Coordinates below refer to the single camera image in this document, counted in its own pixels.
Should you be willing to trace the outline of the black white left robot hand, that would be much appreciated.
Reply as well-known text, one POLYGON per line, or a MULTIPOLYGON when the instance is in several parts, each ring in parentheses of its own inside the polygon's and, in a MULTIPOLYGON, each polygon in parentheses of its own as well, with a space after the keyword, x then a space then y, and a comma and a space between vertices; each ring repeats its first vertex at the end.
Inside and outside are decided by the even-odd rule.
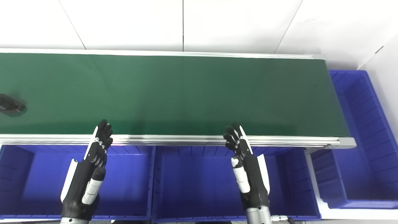
POLYGON ((87 224, 91 221, 106 175, 112 133, 111 124, 103 119, 94 129, 84 158, 71 160, 60 196, 61 224, 87 224))

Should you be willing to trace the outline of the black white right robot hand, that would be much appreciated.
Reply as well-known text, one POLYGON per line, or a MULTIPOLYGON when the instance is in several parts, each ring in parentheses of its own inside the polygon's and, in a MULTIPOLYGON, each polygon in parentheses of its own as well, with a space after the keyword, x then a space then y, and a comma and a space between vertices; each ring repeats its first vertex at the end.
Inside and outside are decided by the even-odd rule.
POLYGON ((270 179, 263 154, 254 155, 243 127, 236 122, 225 128, 225 146, 234 153, 231 166, 245 210, 270 207, 270 179))

